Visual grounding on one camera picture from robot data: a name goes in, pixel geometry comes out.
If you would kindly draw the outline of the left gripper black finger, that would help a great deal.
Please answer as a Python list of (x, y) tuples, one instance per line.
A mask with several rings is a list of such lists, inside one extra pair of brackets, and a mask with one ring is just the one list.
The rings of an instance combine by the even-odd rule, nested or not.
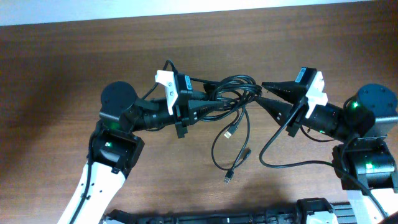
[(183, 93), (183, 101), (188, 101), (188, 100), (209, 100), (209, 95), (205, 92), (202, 91), (197, 91), (197, 90), (192, 90), (192, 91), (186, 91)]
[(222, 101), (189, 100), (187, 106), (190, 125), (197, 123), (207, 114), (222, 109), (223, 105)]

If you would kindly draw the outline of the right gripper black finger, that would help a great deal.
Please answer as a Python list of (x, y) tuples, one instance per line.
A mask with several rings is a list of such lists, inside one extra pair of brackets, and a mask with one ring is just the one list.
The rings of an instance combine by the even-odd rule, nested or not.
[(262, 82), (262, 87), (291, 104), (299, 102), (308, 91), (308, 86), (295, 81)]
[(292, 109), (291, 104), (269, 98), (257, 97), (255, 101), (272, 116), (279, 126), (282, 126), (286, 122)]

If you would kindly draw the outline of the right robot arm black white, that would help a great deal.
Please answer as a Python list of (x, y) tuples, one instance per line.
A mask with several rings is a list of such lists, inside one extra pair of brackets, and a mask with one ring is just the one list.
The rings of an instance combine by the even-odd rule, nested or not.
[(283, 130), (295, 136), (308, 127), (339, 141), (329, 166), (347, 192), (357, 222), (391, 221), (397, 213), (397, 165), (384, 140), (397, 124), (395, 93), (368, 84), (342, 107), (327, 103), (312, 108), (309, 92), (294, 82), (262, 85), (281, 98), (256, 98), (280, 126), (271, 139)]

